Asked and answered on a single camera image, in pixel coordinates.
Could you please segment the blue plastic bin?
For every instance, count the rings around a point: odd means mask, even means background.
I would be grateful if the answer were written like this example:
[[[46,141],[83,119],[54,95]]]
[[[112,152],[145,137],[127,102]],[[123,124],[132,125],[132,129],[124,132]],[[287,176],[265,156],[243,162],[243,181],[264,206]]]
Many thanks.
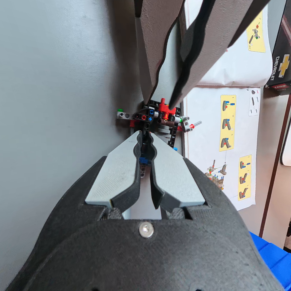
[[[291,290],[291,253],[250,232],[253,242],[266,265],[286,291]]]

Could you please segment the white instruction booklet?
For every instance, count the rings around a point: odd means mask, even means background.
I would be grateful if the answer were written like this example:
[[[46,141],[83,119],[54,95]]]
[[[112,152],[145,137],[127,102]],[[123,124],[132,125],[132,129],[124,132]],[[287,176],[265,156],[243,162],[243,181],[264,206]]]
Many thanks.
[[[237,210],[255,205],[261,87],[271,76],[268,6],[183,100],[184,155]]]

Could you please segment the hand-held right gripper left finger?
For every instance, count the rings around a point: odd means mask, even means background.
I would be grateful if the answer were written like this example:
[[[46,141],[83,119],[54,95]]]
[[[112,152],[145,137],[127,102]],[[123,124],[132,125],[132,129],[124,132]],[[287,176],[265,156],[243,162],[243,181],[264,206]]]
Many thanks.
[[[128,210],[140,196],[142,132],[136,131],[106,156],[86,204]]]

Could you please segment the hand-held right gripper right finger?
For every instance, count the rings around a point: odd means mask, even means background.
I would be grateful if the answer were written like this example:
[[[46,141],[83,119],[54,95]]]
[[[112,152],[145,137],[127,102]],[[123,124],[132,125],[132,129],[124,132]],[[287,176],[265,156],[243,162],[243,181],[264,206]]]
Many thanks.
[[[182,155],[150,133],[151,196],[156,209],[198,206],[205,199]]]

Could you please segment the small black lego subassembly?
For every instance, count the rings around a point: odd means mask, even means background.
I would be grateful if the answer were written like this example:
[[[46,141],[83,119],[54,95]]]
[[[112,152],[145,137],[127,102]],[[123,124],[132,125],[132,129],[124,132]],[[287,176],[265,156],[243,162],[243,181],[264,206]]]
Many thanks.
[[[155,118],[155,110],[153,108],[143,108],[137,111],[132,116],[134,121],[149,122],[151,123]]]

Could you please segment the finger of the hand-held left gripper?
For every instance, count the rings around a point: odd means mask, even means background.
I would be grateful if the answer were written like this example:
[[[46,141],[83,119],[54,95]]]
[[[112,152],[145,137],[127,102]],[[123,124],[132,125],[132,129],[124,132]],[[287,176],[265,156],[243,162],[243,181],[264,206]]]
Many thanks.
[[[165,61],[170,32],[184,7],[183,0],[136,0],[135,25],[140,87],[144,104],[151,100]]]
[[[252,1],[203,1],[195,19],[192,44],[174,87],[169,107],[173,109],[224,54]]]

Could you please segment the lego set box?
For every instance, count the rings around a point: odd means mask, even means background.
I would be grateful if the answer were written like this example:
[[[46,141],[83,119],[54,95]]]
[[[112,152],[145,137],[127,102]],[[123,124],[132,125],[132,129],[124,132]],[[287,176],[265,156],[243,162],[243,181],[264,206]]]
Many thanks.
[[[272,73],[266,88],[273,95],[289,95],[291,91],[291,1],[270,1],[268,29],[272,43]]]

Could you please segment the black lego frame assembly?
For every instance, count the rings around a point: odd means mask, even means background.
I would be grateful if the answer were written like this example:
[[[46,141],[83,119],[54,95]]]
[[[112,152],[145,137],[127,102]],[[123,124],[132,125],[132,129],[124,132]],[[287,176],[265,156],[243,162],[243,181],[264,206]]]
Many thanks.
[[[154,133],[168,146],[177,151],[177,148],[174,146],[177,132],[191,132],[196,126],[202,123],[201,121],[198,121],[194,124],[190,124],[190,118],[182,115],[179,107],[169,110],[169,105],[165,103],[164,98],[162,98],[160,102],[154,100],[150,100],[147,104],[142,102],[141,109],[147,107],[155,110],[155,118],[151,123],[134,121],[132,118],[134,113],[125,112],[123,109],[118,109],[116,114],[116,119],[129,121],[130,135],[132,135],[135,130],[140,130],[143,133],[141,157],[139,159],[141,178],[144,178],[145,176],[146,167],[151,165],[151,159],[147,154],[147,140],[149,133]]]

